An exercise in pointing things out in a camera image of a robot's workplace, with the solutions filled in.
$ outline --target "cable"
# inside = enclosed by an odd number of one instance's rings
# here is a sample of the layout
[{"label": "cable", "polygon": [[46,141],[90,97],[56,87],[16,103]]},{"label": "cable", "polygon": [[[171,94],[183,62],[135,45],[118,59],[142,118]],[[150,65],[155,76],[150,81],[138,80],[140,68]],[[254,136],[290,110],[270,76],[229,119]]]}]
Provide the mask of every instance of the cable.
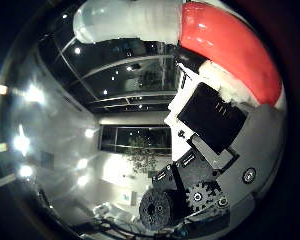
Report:
[{"label": "cable", "polygon": [[154,236],[152,236],[152,235],[150,236],[150,235],[145,235],[145,234],[135,233],[135,232],[126,230],[126,229],[124,229],[124,228],[118,226],[117,224],[115,224],[115,223],[113,223],[113,222],[111,222],[111,221],[109,221],[109,220],[107,220],[107,219],[102,219],[102,221],[108,223],[112,228],[116,228],[117,230],[122,231],[122,232],[124,232],[124,233],[128,233],[128,234],[131,234],[131,235],[136,236],[136,237],[141,237],[141,238],[152,238],[152,239],[154,239]]}]

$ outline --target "screw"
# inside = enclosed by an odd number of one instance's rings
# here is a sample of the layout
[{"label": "screw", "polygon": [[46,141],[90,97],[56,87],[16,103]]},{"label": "screw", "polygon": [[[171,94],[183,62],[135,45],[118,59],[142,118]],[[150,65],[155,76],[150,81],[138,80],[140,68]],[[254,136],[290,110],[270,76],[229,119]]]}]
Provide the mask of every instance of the screw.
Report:
[{"label": "screw", "polygon": [[199,202],[202,200],[202,195],[201,193],[195,193],[194,196],[193,196],[193,199],[196,201],[196,202]]},{"label": "screw", "polygon": [[228,200],[227,200],[225,197],[220,198],[219,201],[218,201],[218,205],[219,205],[220,207],[224,207],[224,206],[226,206],[227,204],[228,204]]},{"label": "screw", "polygon": [[184,137],[184,134],[185,134],[185,132],[184,132],[183,130],[180,130],[180,131],[178,132],[178,137],[185,138],[185,137]]},{"label": "screw", "polygon": [[256,178],[256,170],[254,168],[249,168],[247,171],[244,172],[243,174],[243,182],[245,184],[250,184],[254,181]]}]

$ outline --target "black panel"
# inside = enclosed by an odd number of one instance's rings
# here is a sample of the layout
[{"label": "black panel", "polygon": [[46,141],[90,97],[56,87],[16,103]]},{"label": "black panel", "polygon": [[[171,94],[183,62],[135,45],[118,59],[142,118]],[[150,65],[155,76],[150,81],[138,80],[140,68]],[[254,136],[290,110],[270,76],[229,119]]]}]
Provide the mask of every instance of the black panel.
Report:
[{"label": "black panel", "polygon": [[213,182],[220,175],[214,171],[206,159],[196,150],[190,149],[177,162],[178,172],[184,188],[198,182]]},{"label": "black panel", "polygon": [[172,189],[177,190],[177,183],[172,173],[172,168],[164,168],[159,171],[152,179],[152,185],[156,189],[166,190]]},{"label": "black panel", "polygon": [[220,153],[233,142],[246,116],[239,108],[224,103],[215,90],[201,83],[178,118]]}]

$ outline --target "black gear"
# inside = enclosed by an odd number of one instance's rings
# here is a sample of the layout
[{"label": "black gear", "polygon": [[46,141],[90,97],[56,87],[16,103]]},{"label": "black gear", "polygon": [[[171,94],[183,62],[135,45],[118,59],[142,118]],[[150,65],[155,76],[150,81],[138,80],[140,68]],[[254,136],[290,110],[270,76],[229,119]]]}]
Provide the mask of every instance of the black gear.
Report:
[{"label": "black gear", "polygon": [[187,190],[187,203],[193,211],[200,211],[206,207],[209,202],[213,200],[210,195],[212,191],[208,190],[208,185],[204,183],[198,183],[197,185]]}]

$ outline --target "window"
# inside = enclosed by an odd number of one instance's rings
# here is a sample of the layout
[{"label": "window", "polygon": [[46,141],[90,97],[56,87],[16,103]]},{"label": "window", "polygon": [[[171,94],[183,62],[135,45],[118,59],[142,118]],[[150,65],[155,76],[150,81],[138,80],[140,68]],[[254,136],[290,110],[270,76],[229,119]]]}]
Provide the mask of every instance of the window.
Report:
[{"label": "window", "polygon": [[103,151],[124,153],[138,137],[158,155],[171,155],[171,130],[167,126],[103,126],[101,146]]}]

